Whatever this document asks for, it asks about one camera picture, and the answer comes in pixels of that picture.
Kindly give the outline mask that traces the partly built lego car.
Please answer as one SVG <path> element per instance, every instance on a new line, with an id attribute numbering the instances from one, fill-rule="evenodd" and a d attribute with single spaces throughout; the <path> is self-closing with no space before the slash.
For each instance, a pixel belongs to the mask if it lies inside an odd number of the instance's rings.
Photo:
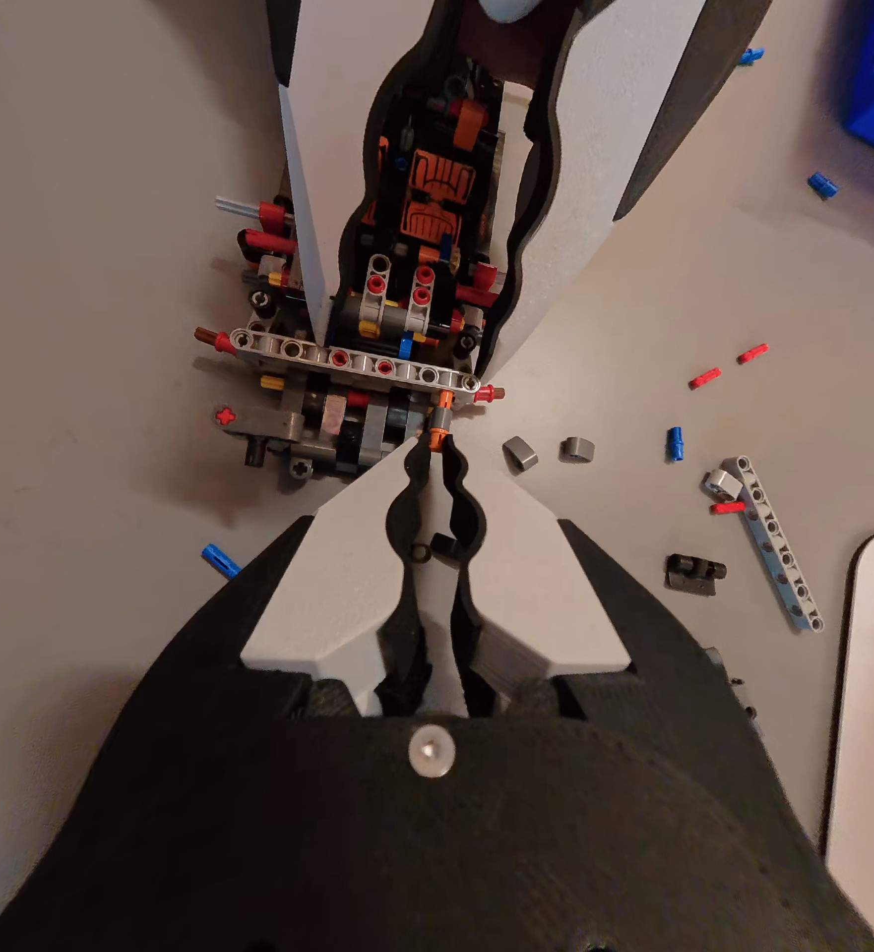
<path id="1" fill-rule="evenodd" d="M 237 234 L 250 318 L 195 338 L 246 362 L 264 396 L 214 407 L 245 465 L 286 454 L 289 473 L 357 476 L 430 429 L 442 390 L 453 411 L 502 399 L 475 369 L 502 286 L 492 230 L 504 154 L 504 85 L 450 54 L 435 77 L 400 86 L 383 113 L 376 195 L 358 219 L 330 330 L 317 343 L 289 187 L 271 202 L 215 205 L 254 222 Z"/>

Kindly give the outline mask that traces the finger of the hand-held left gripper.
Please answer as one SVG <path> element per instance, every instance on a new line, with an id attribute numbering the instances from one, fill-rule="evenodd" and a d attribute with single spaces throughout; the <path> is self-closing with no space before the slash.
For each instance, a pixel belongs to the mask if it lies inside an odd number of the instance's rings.
<path id="1" fill-rule="evenodd" d="M 323 345 L 339 247 L 365 195 L 364 139 L 384 78 L 422 37 L 432 2 L 304 1 L 282 125 L 306 303 Z"/>
<path id="2" fill-rule="evenodd" d="M 586 268 L 617 208 L 701 15 L 702 1 L 620 1 L 583 14 L 544 116 L 553 171 L 542 207 L 510 233 L 506 282 L 475 369 L 492 377 Z"/>

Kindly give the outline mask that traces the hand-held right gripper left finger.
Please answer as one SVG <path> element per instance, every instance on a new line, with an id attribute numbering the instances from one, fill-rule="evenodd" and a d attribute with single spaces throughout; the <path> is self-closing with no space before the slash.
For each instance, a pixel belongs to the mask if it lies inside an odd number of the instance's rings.
<path id="1" fill-rule="evenodd" d="M 321 506 L 241 659 L 348 687 L 360 713 L 410 715 L 431 677 L 414 588 L 430 439 L 408 440 Z"/>

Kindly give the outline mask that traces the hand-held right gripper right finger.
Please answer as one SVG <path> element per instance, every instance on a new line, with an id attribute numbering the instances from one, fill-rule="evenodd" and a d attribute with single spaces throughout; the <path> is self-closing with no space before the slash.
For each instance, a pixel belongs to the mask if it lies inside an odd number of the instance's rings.
<path id="1" fill-rule="evenodd" d="M 559 521 L 483 454 L 443 440 L 459 576 L 450 620 L 469 715 L 490 715 L 533 679 L 631 663 Z"/>

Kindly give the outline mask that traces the grey black lego panel assembly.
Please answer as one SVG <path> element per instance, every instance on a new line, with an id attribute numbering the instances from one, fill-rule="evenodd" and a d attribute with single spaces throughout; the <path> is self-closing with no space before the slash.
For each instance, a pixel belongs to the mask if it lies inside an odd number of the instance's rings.
<path id="1" fill-rule="evenodd" d="M 734 677 L 729 674 L 724 659 L 717 649 L 705 649 L 705 654 L 712 664 L 717 668 L 717 670 L 725 676 L 725 679 L 729 683 L 729 687 L 731 688 L 734 697 L 738 701 L 741 708 L 744 709 L 747 718 L 755 727 L 757 727 L 757 710 L 750 701 L 747 682 L 742 678 Z"/>

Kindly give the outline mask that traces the black lego connector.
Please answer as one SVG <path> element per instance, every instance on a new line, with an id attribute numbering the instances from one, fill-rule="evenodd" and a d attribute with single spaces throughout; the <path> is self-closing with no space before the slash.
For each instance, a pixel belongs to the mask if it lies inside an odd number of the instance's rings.
<path id="1" fill-rule="evenodd" d="M 666 561 L 667 588 L 699 596 L 714 597 L 716 582 L 727 574 L 727 565 L 700 557 L 673 553 Z"/>

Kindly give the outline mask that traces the long grey lego beam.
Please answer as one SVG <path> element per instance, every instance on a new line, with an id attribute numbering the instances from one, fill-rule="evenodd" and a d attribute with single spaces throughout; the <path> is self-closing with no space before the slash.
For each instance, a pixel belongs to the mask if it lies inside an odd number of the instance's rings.
<path id="1" fill-rule="evenodd" d="M 737 514 L 746 525 L 788 622 L 802 630 L 823 632 L 823 616 L 750 458 L 725 458 L 705 475 L 702 487 L 711 514 Z"/>

